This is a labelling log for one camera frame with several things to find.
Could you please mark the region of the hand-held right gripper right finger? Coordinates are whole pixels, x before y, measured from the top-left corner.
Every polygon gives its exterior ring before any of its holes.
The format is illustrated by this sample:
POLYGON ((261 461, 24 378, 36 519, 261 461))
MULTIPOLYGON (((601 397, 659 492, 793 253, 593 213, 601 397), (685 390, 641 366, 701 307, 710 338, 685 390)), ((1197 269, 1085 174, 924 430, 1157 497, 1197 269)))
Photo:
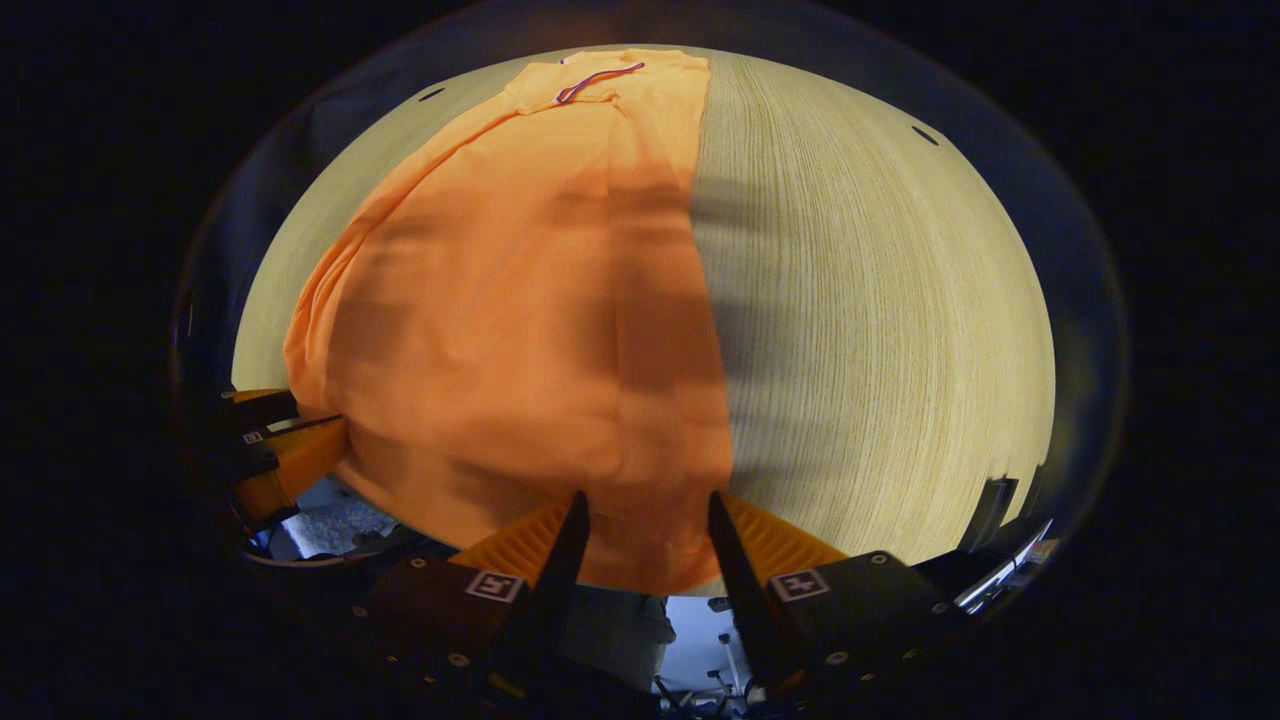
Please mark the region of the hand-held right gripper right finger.
POLYGON ((771 701, 868 700, 965 635, 965 612, 887 551, 842 553, 719 491, 708 536, 771 701))

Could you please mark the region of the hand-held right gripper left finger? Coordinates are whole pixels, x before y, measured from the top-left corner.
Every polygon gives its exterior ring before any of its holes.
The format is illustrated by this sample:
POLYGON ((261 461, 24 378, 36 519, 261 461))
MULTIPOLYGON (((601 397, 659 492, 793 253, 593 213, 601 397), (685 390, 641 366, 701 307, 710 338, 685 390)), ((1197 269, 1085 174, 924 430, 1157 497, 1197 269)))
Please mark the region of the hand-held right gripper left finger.
POLYGON ((540 719, 590 536, 575 492, 451 559, 412 553, 349 606, 356 656, 424 719, 540 719))

